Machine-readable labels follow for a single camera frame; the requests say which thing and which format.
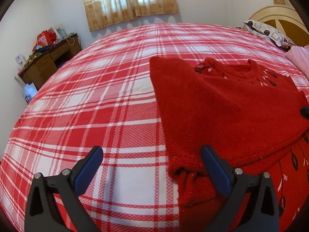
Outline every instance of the red and white checkered blanket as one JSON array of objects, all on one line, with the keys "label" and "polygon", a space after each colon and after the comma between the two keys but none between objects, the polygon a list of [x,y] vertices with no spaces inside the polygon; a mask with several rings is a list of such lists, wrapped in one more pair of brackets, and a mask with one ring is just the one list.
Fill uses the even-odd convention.
[{"label": "red and white checkered blanket", "polygon": [[[104,160],[80,201],[98,227],[179,230],[177,184],[167,175],[149,77],[154,55],[182,58],[192,66],[208,56],[226,64],[253,59],[291,75],[309,96],[309,82],[284,52],[243,30],[155,24],[103,37],[49,79],[13,128],[1,161],[0,205],[19,231],[34,174],[72,168],[94,145],[103,148]],[[73,228],[69,217],[64,219]]]}]

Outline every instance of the pink blanket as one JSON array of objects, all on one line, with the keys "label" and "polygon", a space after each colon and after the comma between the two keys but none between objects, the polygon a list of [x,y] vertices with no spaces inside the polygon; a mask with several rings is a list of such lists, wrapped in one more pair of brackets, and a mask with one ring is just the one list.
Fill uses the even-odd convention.
[{"label": "pink blanket", "polygon": [[305,47],[292,46],[285,57],[309,80],[309,45]]}]

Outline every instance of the curved headboard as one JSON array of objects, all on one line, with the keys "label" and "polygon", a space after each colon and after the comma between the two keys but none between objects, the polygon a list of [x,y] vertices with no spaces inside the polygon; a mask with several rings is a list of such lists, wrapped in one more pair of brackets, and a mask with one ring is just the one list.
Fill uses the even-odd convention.
[{"label": "curved headboard", "polygon": [[309,44],[309,32],[298,13],[285,5],[272,5],[255,12],[249,20],[260,21],[278,29],[291,38],[296,45]]}]

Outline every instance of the metal screw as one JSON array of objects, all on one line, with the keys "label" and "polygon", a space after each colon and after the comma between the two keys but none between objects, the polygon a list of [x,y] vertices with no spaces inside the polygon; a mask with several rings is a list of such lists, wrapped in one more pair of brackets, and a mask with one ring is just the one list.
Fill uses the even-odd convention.
[{"label": "metal screw", "polygon": [[238,175],[243,174],[243,170],[241,168],[235,168],[235,173]]},{"label": "metal screw", "polygon": [[36,173],[36,174],[34,175],[35,179],[40,179],[40,178],[41,178],[41,176],[42,176],[42,174],[41,174],[41,173]]},{"label": "metal screw", "polygon": [[270,178],[270,174],[269,174],[268,172],[263,173],[263,176],[264,176],[266,179],[269,179],[269,178]]},{"label": "metal screw", "polygon": [[70,174],[70,172],[71,172],[70,169],[64,169],[64,170],[62,171],[62,174],[63,174],[64,176],[67,176],[67,175]]}]

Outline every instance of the red sweater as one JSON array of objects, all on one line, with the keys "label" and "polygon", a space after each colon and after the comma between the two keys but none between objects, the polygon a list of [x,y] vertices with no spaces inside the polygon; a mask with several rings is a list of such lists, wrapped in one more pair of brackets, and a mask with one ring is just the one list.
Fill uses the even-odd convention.
[{"label": "red sweater", "polygon": [[[289,145],[309,128],[300,114],[308,106],[305,94],[290,77],[252,60],[227,67],[206,58],[194,70],[184,60],[153,57],[150,77],[162,119],[168,172],[178,182],[183,231],[191,221],[201,222],[202,228],[224,200],[217,197],[207,176],[200,158],[202,146],[211,145],[232,167],[257,175],[286,156]],[[201,217],[203,205],[196,204],[210,200],[208,218]]]}]

